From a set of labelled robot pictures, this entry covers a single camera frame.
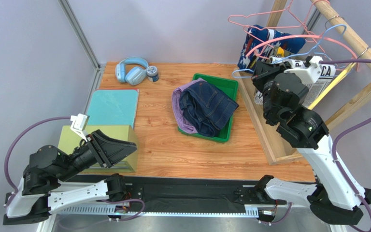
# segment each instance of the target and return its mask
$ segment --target green box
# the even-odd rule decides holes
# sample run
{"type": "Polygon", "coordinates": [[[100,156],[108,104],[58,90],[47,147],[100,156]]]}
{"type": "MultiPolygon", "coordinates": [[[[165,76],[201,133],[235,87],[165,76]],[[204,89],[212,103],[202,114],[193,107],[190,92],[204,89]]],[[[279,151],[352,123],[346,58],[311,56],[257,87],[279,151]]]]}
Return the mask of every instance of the green box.
{"type": "MultiPolygon", "coordinates": [[[[207,76],[207,75],[203,75],[203,74],[199,74],[199,73],[194,74],[193,80],[197,80],[199,78],[202,78],[205,81],[207,81],[208,83],[215,85],[217,88],[219,88],[225,94],[227,94],[227,96],[229,96],[231,99],[236,100],[237,91],[238,91],[238,82],[237,81],[224,79],[224,78],[220,78],[220,77],[215,77],[215,76],[207,76]]],[[[197,134],[189,134],[189,133],[184,132],[179,127],[178,127],[178,131],[181,134],[194,136],[194,137],[201,138],[201,139],[216,141],[216,142],[219,142],[219,143],[225,143],[230,139],[231,124],[233,122],[233,115],[231,115],[231,117],[228,120],[226,126],[220,131],[220,133],[216,137],[206,137],[206,136],[202,136],[201,134],[198,134],[198,133],[197,134]]]]}
{"type": "MultiPolygon", "coordinates": [[[[125,157],[119,163],[116,163],[111,168],[101,168],[98,163],[91,166],[89,169],[84,170],[84,172],[135,172],[137,170],[137,160],[138,160],[138,151],[140,149],[140,142],[138,141],[137,136],[134,133],[133,128],[130,125],[87,125],[86,131],[91,133],[95,130],[100,129],[105,135],[110,138],[133,142],[137,145],[137,150],[125,157]]],[[[70,126],[64,126],[61,135],[60,141],[58,143],[58,148],[64,151],[67,154],[71,154],[72,151],[81,141],[76,133],[74,133],[70,126]]]]}

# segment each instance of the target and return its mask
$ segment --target newspaper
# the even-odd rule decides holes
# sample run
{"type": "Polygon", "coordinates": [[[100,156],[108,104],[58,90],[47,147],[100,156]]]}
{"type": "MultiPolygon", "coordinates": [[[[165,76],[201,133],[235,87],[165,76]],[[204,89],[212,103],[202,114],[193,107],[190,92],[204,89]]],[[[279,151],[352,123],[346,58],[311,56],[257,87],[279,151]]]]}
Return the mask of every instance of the newspaper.
{"type": "MultiPolygon", "coordinates": [[[[292,67],[304,67],[304,62],[301,60],[287,59],[292,67]]],[[[323,65],[320,78],[314,84],[307,84],[309,92],[304,100],[303,106],[309,107],[311,103],[320,95],[321,92],[330,84],[333,80],[333,76],[336,73],[336,67],[334,65],[323,65]]],[[[263,96],[261,92],[257,91],[254,97],[254,102],[257,105],[263,104],[263,96]]]]}

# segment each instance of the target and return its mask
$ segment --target green plastic basket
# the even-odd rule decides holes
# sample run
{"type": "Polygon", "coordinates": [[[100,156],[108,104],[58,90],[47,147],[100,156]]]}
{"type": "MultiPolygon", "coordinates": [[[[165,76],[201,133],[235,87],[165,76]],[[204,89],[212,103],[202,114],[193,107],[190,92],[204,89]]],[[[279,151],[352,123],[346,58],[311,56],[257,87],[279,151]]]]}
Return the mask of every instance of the green plastic basket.
{"type": "MultiPolygon", "coordinates": [[[[224,78],[219,78],[219,77],[215,77],[215,76],[207,76],[207,75],[203,75],[203,74],[199,74],[199,73],[194,74],[193,80],[197,80],[199,78],[202,78],[205,81],[207,81],[208,83],[215,85],[217,88],[219,88],[225,94],[227,94],[227,96],[229,96],[231,99],[236,100],[237,91],[238,91],[238,82],[237,81],[224,79],[224,78]]],[[[233,115],[231,115],[231,117],[228,120],[226,126],[220,131],[220,133],[216,137],[206,137],[206,136],[202,136],[201,134],[198,134],[198,133],[197,134],[189,134],[189,133],[184,132],[179,127],[177,129],[181,134],[194,136],[194,137],[201,138],[201,139],[216,141],[216,142],[219,142],[219,143],[225,143],[230,139],[231,124],[233,122],[233,115]]]]}

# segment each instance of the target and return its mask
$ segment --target wooden tabletop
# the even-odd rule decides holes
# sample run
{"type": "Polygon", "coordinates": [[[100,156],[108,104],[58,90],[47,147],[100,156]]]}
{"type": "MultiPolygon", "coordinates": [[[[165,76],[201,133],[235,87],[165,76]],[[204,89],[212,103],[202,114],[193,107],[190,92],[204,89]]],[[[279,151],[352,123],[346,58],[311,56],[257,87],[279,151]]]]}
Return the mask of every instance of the wooden tabletop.
{"type": "Polygon", "coordinates": [[[157,66],[160,79],[154,83],[146,79],[133,87],[117,81],[116,64],[107,63],[100,89],[140,90],[134,125],[140,141],[138,167],[136,173],[124,175],[258,180],[269,174],[290,181],[314,181],[305,160],[268,165],[240,93],[228,142],[216,143],[177,131],[171,106],[173,90],[190,82],[195,73],[232,79],[235,65],[150,63],[157,66]]]}

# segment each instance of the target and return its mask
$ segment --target light blue cutting board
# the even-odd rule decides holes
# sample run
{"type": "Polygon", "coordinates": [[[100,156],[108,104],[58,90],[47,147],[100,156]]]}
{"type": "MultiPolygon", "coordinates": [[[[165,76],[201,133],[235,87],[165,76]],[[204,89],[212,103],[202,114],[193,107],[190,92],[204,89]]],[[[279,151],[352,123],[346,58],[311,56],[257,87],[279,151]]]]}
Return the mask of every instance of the light blue cutting board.
{"type": "Polygon", "coordinates": [[[100,89],[91,97],[88,125],[131,125],[137,113],[138,89],[100,89]]]}

